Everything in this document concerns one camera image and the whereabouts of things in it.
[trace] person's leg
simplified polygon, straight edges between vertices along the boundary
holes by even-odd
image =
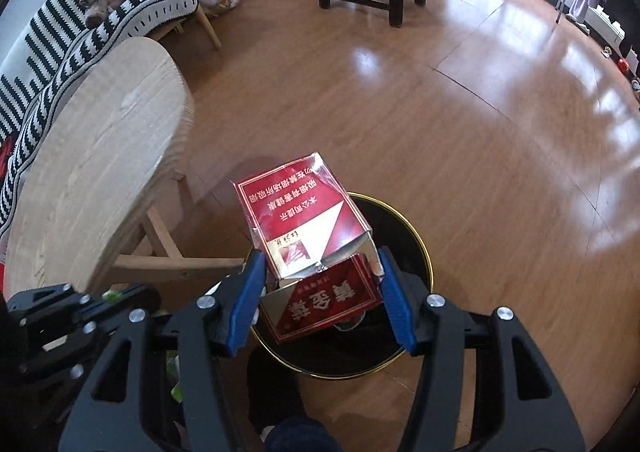
[[[319,421],[306,415],[296,375],[257,347],[247,364],[249,421],[266,452],[342,452]]]

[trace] white triangle on box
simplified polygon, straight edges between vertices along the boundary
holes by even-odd
[[[337,205],[320,213],[320,215],[316,215],[297,228],[302,244],[305,245],[309,258],[313,262],[322,260],[322,255],[324,255],[326,245],[329,244],[331,234],[334,232],[335,223],[343,204],[344,201],[340,201]]]

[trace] dark blue pants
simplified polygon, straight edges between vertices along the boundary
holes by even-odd
[[[264,442],[266,452],[343,452],[321,422],[295,417],[279,423]]]

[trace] blue gripper pad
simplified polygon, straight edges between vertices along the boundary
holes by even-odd
[[[229,356],[236,356],[238,349],[244,347],[246,343],[255,310],[260,302],[266,270],[267,263],[264,253],[252,251],[244,270],[238,276],[238,278],[244,278],[244,284],[228,317],[228,335],[225,347]]]
[[[398,344],[404,346],[409,354],[415,355],[420,304],[428,291],[418,276],[400,271],[388,247],[379,249],[378,254],[385,272],[380,290],[391,329]]]

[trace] wooden tabletop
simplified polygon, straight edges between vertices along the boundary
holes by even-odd
[[[92,292],[173,175],[191,95],[164,48],[131,38],[95,66],[47,135],[18,201],[4,295],[71,282]]]

